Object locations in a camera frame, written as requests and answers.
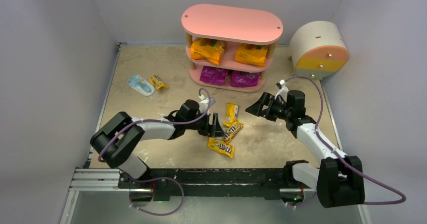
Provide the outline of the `purple blackcurrant gummy bag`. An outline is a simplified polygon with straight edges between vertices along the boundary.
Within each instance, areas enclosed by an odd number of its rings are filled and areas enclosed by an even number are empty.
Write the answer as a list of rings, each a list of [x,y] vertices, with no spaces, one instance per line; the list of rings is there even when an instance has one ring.
[[[230,86],[237,88],[254,87],[258,85],[259,72],[232,71]]]
[[[200,80],[207,84],[223,86],[226,83],[228,73],[228,69],[204,66],[200,74]]]

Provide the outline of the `small yellow M&M's bag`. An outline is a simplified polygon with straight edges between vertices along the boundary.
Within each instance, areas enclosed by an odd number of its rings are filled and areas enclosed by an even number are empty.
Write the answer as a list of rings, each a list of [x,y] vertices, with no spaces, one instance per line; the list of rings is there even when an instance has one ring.
[[[169,87],[161,80],[161,78],[157,74],[154,74],[150,77],[150,83],[155,87],[157,91],[161,89],[167,89]]]

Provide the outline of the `orange mango gummy bag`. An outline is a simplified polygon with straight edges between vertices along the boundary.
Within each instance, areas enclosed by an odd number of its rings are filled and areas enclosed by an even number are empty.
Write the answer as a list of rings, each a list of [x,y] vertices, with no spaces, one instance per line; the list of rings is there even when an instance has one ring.
[[[190,47],[191,59],[205,59],[214,65],[219,65],[226,43],[223,40],[198,38],[194,40]]]
[[[266,45],[239,43],[234,61],[255,66],[265,66],[267,52],[268,46]]]

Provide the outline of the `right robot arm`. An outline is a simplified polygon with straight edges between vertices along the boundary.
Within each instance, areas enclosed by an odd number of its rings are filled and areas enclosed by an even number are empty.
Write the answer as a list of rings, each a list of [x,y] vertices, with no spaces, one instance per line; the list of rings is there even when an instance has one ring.
[[[264,92],[245,111],[270,121],[284,120],[287,130],[320,162],[317,168],[304,160],[286,162],[283,170],[287,182],[300,182],[314,189],[325,208],[364,203],[364,181],[354,172],[363,170],[361,160],[332,146],[316,121],[306,114],[305,98],[299,90],[288,91],[285,99]]]

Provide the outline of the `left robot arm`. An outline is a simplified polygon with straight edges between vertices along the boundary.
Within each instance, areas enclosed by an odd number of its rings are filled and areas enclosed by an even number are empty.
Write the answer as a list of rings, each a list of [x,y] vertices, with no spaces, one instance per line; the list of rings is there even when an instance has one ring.
[[[134,149],[142,140],[173,140],[186,130],[195,130],[201,136],[222,137],[217,113],[209,114],[194,100],[186,100],[178,110],[161,119],[132,118],[119,112],[101,127],[90,139],[90,145],[110,168],[119,169],[130,177],[142,177],[148,166],[136,155]]]

